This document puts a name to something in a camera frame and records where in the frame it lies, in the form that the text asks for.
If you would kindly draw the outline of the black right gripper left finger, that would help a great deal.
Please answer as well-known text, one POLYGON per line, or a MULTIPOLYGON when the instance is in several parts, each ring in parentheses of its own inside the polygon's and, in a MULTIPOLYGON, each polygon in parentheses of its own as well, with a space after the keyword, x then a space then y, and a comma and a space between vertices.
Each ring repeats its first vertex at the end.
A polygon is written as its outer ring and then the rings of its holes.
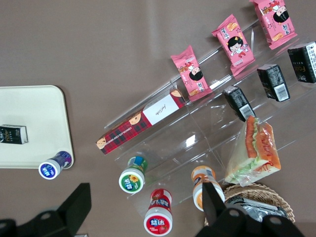
POLYGON ((81 183, 56 209, 38 214, 17 226, 13 219, 1 219, 2 237, 74 237, 91 210, 89 183, 81 183))

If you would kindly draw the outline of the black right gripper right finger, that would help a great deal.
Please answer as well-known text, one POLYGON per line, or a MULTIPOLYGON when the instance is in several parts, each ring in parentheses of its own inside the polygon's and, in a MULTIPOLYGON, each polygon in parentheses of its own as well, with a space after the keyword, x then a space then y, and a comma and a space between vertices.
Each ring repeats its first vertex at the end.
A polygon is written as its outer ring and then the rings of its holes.
POLYGON ((303 233, 287 218, 267 215, 258 222, 245 210, 226 207, 211 183, 202 185, 202 204, 209 223, 198 237, 302 237, 303 233))

